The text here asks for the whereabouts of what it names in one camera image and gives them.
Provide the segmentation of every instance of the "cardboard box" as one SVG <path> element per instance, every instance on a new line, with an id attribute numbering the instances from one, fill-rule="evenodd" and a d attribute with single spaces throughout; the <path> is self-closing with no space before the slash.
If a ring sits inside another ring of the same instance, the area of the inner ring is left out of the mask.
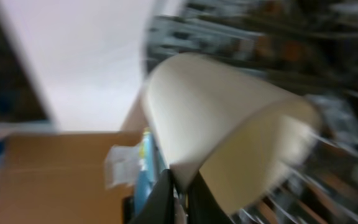
<path id="1" fill-rule="evenodd" d="M 111 146 L 135 146 L 141 133 L 14 136 L 0 183 L 0 224 L 122 223 L 133 189 L 105 189 Z"/>

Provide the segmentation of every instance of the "white curved object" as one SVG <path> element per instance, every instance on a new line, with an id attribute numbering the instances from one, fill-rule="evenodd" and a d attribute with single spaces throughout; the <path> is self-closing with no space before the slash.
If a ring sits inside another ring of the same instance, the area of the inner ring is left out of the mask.
<path id="1" fill-rule="evenodd" d="M 226 213 L 285 179 L 320 122 L 304 98 L 195 54 L 152 72 L 144 107 L 180 190 L 200 171 Z"/>

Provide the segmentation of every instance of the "lampshade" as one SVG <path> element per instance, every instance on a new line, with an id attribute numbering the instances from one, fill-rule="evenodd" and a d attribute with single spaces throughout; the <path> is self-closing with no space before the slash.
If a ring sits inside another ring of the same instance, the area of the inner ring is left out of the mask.
<path id="1" fill-rule="evenodd" d="M 143 102 L 179 190 L 200 172 L 226 213 L 285 180 L 320 124 L 303 97 L 197 54 L 162 62 Z"/>

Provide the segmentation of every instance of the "white wall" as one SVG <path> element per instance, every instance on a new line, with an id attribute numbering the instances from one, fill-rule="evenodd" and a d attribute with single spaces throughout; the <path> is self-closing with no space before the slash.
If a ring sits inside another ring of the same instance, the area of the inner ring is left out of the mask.
<path id="1" fill-rule="evenodd" d="M 0 19 L 61 131 L 117 131 L 139 91 L 154 0 L 0 0 Z"/>

